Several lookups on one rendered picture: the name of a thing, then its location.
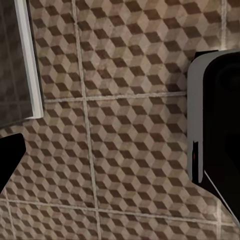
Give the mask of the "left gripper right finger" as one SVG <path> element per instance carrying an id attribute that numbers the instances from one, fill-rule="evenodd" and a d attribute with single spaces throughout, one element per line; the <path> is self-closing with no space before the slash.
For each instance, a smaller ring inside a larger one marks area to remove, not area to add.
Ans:
<path id="1" fill-rule="evenodd" d="M 240 134 L 229 133 L 224 150 L 240 172 Z"/>

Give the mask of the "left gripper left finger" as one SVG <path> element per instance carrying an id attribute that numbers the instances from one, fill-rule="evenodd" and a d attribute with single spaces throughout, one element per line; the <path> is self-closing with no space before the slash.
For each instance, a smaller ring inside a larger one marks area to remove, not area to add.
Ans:
<path id="1" fill-rule="evenodd" d="M 22 133 L 0 138 L 0 193 L 25 153 Z"/>

